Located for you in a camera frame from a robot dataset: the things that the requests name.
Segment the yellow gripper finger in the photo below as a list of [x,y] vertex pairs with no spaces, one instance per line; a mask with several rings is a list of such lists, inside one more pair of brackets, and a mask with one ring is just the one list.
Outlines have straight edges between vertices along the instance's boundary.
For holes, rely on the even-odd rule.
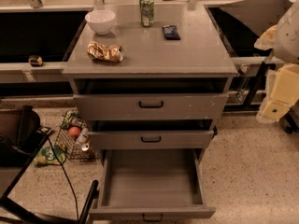
[[299,65],[286,63],[277,71],[269,70],[265,83],[266,96],[256,119],[274,123],[286,115],[299,100]]

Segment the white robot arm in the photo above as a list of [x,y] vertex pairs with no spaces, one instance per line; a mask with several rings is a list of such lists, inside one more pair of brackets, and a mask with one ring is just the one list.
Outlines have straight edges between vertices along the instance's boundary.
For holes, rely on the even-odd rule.
[[268,28],[255,42],[256,49],[270,49],[267,58],[284,62],[266,76],[266,96],[256,119],[273,123],[286,115],[299,100],[299,1],[295,1],[277,25]]

